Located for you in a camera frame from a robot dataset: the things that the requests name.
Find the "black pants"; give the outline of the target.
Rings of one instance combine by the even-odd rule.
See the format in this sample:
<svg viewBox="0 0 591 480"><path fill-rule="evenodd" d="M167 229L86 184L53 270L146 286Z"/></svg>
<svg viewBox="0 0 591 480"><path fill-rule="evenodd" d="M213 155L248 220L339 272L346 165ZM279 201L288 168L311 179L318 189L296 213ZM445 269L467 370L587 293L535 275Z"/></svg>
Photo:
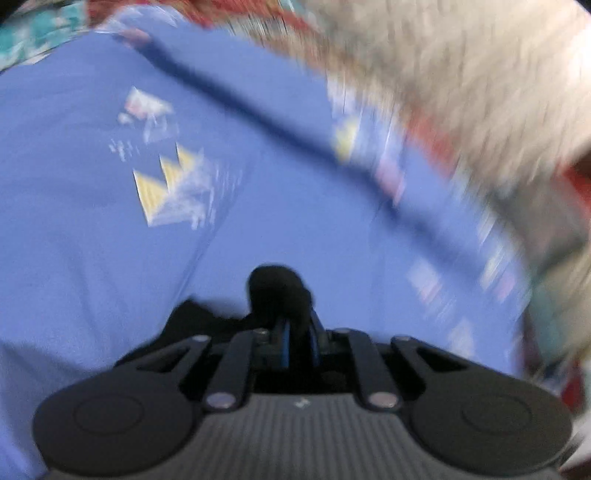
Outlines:
<svg viewBox="0 0 591 480"><path fill-rule="evenodd" d="M245 317L219 316L193 299L179 304L161 333L147 344L127 353L116 364L136 360L189 337L205 335L215 343L228 343L243 331L264 329L273 333L288 329L288 364L314 359L311 314L314 298L294 270L281 265L261 265L247 280L250 311Z"/></svg>

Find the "beige patterned curtain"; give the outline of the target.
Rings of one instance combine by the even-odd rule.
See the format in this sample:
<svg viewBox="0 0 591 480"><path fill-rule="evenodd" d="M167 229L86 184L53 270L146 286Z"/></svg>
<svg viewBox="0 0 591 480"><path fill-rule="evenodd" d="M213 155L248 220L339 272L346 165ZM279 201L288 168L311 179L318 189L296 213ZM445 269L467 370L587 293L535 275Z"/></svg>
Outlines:
<svg viewBox="0 0 591 480"><path fill-rule="evenodd" d="M590 149L590 14L576 1L308 1L322 32L391 80L492 185Z"/></svg>

